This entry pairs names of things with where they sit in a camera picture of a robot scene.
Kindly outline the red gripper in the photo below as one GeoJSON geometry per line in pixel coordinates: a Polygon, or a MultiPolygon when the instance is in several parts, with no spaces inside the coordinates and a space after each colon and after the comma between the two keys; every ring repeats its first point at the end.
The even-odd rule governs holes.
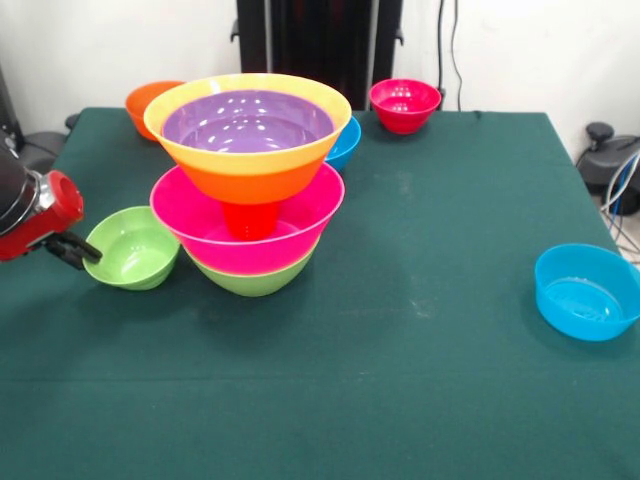
{"type": "Polygon", "coordinates": [[[99,263],[103,254],[69,231],[84,215],[84,201],[73,181],[52,170],[45,175],[28,170],[26,186],[1,216],[1,260],[10,261],[42,246],[77,270],[83,260],[99,263]]]}

